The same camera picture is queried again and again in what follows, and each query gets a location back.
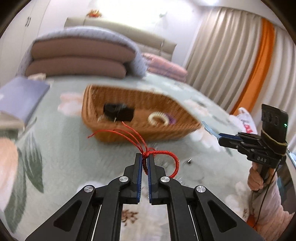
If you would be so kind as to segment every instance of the white beaded ring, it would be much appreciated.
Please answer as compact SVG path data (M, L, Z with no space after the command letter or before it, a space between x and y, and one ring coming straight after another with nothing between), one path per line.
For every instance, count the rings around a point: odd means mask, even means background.
M164 122L163 123L164 126L167 126L170 123L170 120L169 120L169 118L167 117L167 115L165 113L153 112L148 116L148 122L153 126L156 126L159 123L159 122L154 120L155 117L162 119L163 122Z

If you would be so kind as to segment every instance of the door handle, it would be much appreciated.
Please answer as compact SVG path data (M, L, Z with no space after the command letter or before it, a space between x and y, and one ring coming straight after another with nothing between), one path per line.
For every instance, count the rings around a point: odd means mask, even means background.
M27 22L26 22L26 25L25 25L25 27L26 27L26 26L27 26L27 24L28 24L29 18L30 18L30 17L28 17L28 18L27 18Z
M29 18L29 22L28 22L28 25L27 25L27 27L29 27L29 24L30 24L30 22L31 22L31 17Z

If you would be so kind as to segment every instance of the hand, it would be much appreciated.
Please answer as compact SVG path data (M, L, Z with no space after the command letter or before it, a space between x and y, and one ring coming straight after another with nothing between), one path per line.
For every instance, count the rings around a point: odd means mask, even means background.
M258 191L259 189L263 188L263 179L260 176L257 169L258 169L258 164L255 163L255 162L252 162L252 167L250 169L250 174L249 174L249 177L248 177L248 186L253 191ZM269 177L268 177L268 179L266 181L267 184L274 181L274 179L271 181L271 178L272 178L275 170L270 168L268 171L269 171Z

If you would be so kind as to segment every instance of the silver bolt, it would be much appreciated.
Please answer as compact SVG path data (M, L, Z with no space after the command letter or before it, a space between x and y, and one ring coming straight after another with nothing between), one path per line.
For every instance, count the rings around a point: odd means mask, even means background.
M201 192L201 193L203 193L203 192L205 192L205 187L204 186L197 186L196 187L196 191L198 191L198 192Z
M126 183L128 181L128 177L126 176L122 176L119 178L119 180L122 182L122 183Z
M84 188L84 191L85 192L92 192L93 191L93 187L92 186L86 186L85 188Z
M161 177L160 180L163 182L163 183L168 183L170 181L170 178L169 177Z

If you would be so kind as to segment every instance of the curtain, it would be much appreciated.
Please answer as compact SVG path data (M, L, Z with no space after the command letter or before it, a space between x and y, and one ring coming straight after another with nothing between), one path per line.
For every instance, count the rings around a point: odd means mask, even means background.
M187 83L230 112L254 66L261 25L261 17L249 12L211 9L186 65Z
M274 26L276 40L271 65L251 115L261 130L261 104L289 114L287 142L296 151L296 46L287 31Z
M252 111L270 67L275 42L274 32L273 24L262 18L262 35L257 58L252 73L237 103L230 112L231 114L238 115L238 108L240 107L244 107L249 112Z

